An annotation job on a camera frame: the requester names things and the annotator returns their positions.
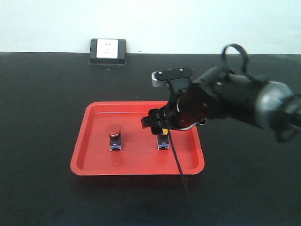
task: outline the electrical outlet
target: electrical outlet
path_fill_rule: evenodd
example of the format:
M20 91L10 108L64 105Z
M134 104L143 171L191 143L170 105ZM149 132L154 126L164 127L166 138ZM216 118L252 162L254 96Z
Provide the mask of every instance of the electrical outlet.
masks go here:
M118 39L97 39L96 58L118 58Z
M91 39L91 65L124 65L127 62L125 39Z

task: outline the black handle loop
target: black handle loop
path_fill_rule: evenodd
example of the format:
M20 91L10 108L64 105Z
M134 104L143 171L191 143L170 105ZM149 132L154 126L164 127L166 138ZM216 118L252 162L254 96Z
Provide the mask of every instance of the black handle loop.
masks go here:
M247 65L248 65L248 63L249 63L249 57L248 57L248 54L246 53L245 49L242 48L242 46L240 46L240 45L238 45L238 44L233 43L233 44L229 44L229 45L227 45L227 46L224 47L224 49L222 50L222 55L221 55L221 59L222 59L223 66L224 66L225 68L228 68L229 71L232 72L232 70L229 68L229 64L228 64L228 61L227 61L227 58L226 58L226 51L227 51L228 47L233 47L234 49L236 49L236 50L240 53L240 55L241 55L241 57L242 57L242 59L243 59L243 65L242 65L242 67L241 67L241 72L243 73L243 75L244 75L247 79L249 79L249 80L251 80L251 81L256 81L256 78L255 78L253 75L251 75L251 74L247 71L247 69L246 69L246 67L247 67Z

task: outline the black table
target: black table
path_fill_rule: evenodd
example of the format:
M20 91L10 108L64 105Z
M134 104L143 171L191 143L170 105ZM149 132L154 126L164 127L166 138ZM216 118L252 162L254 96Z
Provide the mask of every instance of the black table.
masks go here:
M151 72L219 55L130 54L123 67L82 53L0 54L0 225L196 225L180 176L80 177L70 160L95 101L167 100ZM240 58L231 56L233 65ZM300 55L251 55L250 71L300 91ZM301 225L301 140L233 119L199 127L205 169L185 176L201 225Z

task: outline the red tray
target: red tray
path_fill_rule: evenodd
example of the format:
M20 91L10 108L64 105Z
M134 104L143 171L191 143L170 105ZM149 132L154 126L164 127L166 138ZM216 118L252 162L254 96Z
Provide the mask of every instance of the red tray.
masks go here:
M71 170L77 175L179 174L171 147L158 150L156 136L150 128L141 126L141 118L151 108L165 104L165 101L90 104L74 148ZM106 128L111 123L122 126L122 151L110 151ZM202 171L205 163L197 128L171 134L183 173Z

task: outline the robotic arm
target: robotic arm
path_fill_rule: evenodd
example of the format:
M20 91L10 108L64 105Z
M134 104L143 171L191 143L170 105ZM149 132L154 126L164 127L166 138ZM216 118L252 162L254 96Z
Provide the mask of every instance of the robotic arm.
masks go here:
M241 54L242 75L228 67L228 47ZM301 131L300 95L281 82L251 75L246 69L248 55L238 44L224 47L222 62L222 67L214 66L194 81L189 68L153 72L153 86L166 84L171 95L166 106L151 109L141 119L143 128L151 127L152 133L158 135L162 129L187 130L204 124L206 119L231 117L275 131L280 143Z

